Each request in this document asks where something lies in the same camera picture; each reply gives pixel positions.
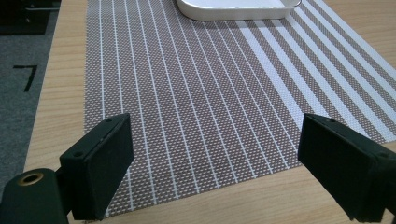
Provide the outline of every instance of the wood grain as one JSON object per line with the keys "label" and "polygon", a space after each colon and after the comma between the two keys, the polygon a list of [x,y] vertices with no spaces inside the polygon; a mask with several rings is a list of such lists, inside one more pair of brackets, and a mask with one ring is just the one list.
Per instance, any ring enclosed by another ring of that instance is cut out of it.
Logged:
{"label": "wood grain", "polygon": [[[396,1],[326,0],[396,67]],[[86,1],[63,0],[25,170],[59,167],[83,135]],[[396,150],[396,143],[386,147]],[[384,223],[393,216],[387,212]],[[101,223],[350,223],[304,167],[112,217]]]}

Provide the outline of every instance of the placemat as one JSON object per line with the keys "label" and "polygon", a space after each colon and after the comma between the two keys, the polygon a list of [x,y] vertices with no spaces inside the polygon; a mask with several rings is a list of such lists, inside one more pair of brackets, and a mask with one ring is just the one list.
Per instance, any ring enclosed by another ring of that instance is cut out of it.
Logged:
{"label": "placemat", "polygon": [[300,165],[303,113],[396,140],[396,72],[320,0],[286,19],[192,21],[172,0],[89,0],[85,131],[132,116],[108,216]]}

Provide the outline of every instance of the black clamp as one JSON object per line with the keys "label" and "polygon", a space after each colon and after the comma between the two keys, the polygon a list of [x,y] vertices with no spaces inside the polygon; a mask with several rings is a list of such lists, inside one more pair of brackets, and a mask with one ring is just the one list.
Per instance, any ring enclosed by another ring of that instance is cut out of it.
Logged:
{"label": "black clamp", "polygon": [[396,215],[396,153],[333,119],[305,114],[298,159],[352,220]]}
{"label": "black clamp", "polygon": [[103,120],[61,157],[61,168],[35,169],[11,179],[0,223],[68,223],[103,219],[134,160],[129,114]]}

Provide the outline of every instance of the white tray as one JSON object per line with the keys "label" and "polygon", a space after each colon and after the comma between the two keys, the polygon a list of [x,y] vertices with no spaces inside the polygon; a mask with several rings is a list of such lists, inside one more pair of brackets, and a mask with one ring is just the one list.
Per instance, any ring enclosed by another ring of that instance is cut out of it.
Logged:
{"label": "white tray", "polygon": [[282,19],[302,0],[177,0],[180,11],[197,21]]}

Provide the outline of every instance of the floor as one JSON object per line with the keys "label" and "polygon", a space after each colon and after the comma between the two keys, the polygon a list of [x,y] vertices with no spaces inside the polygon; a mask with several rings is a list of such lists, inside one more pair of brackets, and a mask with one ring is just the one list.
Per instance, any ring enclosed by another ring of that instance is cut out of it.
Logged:
{"label": "floor", "polygon": [[0,200],[23,172],[57,18],[44,35],[0,35]]}

